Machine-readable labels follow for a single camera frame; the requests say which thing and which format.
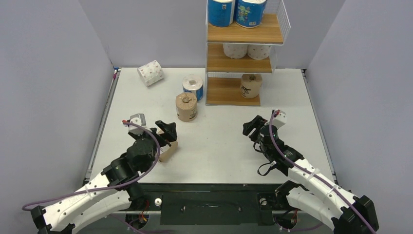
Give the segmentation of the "blue roll front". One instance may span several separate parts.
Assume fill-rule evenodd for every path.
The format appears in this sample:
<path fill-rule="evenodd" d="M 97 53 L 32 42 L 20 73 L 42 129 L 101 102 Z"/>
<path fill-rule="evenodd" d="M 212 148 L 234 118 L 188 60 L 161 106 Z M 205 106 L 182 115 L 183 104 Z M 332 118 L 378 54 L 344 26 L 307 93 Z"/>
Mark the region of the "blue roll front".
<path fill-rule="evenodd" d="M 235 0 L 208 0 L 208 22 L 216 27 L 228 27 L 233 23 Z"/>

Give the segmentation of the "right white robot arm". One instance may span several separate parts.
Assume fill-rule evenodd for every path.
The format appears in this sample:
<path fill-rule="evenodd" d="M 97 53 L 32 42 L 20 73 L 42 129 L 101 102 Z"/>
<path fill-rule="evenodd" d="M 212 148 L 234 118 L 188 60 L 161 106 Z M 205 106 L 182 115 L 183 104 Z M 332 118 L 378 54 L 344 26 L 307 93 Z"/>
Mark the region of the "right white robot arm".
<path fill-rule="evenodd" d="M 299 151 L 278 136 L 284 122 L 274 111 L 270 120 L 260 115 L 243 124 L 243 135 L 264 155 L 269 165 L 288 177 L 275 190 L 275 203 L 286 210 L 301 210 L 335 234 L 375 234 L 379 229 L 373 201 L 341 188 L 324 176 Z"/>

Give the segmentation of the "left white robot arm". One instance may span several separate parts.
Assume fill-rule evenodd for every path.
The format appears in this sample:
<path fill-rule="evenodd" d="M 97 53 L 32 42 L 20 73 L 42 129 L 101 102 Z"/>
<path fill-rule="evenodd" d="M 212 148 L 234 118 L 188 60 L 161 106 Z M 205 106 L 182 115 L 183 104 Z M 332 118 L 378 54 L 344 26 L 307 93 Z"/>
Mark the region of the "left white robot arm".
<path fill-rule="evenodd" d="M 126 152 L 76 192 L 48 199 L 53 202 L 48 206 L 33 203 L 30 214 L 39 234 L 75 234 L 114 212 L 145 205 L 138 181 L 155 167 L 161 149 L 177 140 L 176 123 L 158 120 L 155 128 L 147 128 L 143 115 L 122 123 L 134 139 Z"/>

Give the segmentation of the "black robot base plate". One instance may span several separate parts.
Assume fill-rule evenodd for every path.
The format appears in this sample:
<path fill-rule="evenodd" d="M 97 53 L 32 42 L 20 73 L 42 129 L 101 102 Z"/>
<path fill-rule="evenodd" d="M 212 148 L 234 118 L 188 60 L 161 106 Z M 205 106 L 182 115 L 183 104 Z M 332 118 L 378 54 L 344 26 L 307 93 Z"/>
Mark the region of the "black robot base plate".
<path fill-rule="evenodd" d="M 162 225 L 274 225 L 273 216 L 291 218 L 294 208 L 276 198 L 280 184 L 140 183 L 143 197 L 126 208 L 132 215 L 160 215 Z"/>

